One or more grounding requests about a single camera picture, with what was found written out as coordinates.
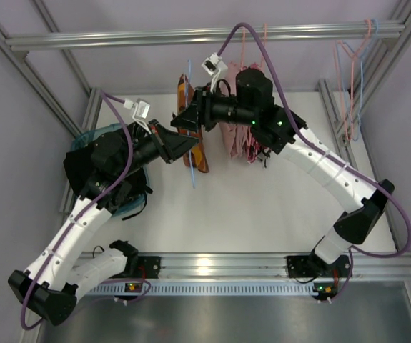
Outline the light pink trousers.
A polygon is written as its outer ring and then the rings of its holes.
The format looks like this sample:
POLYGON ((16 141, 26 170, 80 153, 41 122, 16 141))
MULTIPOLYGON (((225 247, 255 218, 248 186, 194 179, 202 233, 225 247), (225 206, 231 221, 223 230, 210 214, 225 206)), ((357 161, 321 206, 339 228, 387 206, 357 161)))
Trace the light pink trousers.
MULTIPOLYGON (((224 95, 235 95, 237 93, 235 78, 239 72, 240 67, 234 62, 230 62, 228 65, 227 74, 225 76, 225 80, 230 86, 230 92, 227 91, 227 87, 225 85, 220 85, 221 92, 224 95)), ((249 127, 240 124, 228 124, 223 122, 219 124, 219 127, 222 133, 224 148, 226 149, 228 156, 231 159, 243 157, 248 163, 252 163, 254 159, 250 151, 252 135, 249 127)))

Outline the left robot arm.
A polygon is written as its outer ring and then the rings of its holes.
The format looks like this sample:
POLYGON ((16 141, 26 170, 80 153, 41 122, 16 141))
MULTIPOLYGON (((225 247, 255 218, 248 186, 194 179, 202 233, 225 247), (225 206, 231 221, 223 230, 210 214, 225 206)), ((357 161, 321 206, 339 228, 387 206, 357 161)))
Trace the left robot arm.
POLYGON ((145 182, 135 179, 134 174, 158 158, 171 164, 198 143, 198 138, 170 131, 153 119, 147 130, 132 123, 68 152, 64 168, 76 202, 40 256, 26 269, 10 275, 9 286, 22 309, 57 326, 101 283, 115 277, 138 277, 138 251, 122 240, 112 242, 80 267, 75 263, 97 231, 132 202, 134 191, 148 193, 145 182))

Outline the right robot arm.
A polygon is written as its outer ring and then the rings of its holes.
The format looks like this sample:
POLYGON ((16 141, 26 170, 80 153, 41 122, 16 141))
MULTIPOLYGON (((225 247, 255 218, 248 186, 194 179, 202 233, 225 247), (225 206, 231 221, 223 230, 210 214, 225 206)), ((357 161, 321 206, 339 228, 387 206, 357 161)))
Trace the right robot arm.
POLYGON ((190 105, 171 125, 191 132, 210 131, 221 122, 247 125, 260 144, 296 164, 325 188, 344 211, 304 262, 315 276, 322 276, 343 252, 366 240, 394 186, 387 179, 364 181, 356 169, 322 147, 303 119, 275 104, 273 83, 261 71, 241 71, 235 84, 234 95, 213 92, 210 86, 196 88, 190 105))

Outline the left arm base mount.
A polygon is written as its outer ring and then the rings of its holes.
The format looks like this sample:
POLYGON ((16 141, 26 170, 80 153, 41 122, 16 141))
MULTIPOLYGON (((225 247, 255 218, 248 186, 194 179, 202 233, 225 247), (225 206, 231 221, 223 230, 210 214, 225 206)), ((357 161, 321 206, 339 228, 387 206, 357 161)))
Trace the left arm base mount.
POLYGON ((121 278, 132 279, 158 279, 161 270, 162 258, 160 256, 138 256, 127 260, 123 271, 118 274, 121 278))

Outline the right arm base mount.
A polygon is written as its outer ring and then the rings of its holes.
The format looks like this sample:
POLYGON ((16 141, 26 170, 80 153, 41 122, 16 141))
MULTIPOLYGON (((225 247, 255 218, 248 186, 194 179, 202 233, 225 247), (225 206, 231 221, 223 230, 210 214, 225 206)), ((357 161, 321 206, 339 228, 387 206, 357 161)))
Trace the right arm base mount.
POLYGON ((314 254, 288 255, 286 261, 292 279, 345 278, 351 267, 347 255, 340 255, 332 264, 326 264, 314 254))

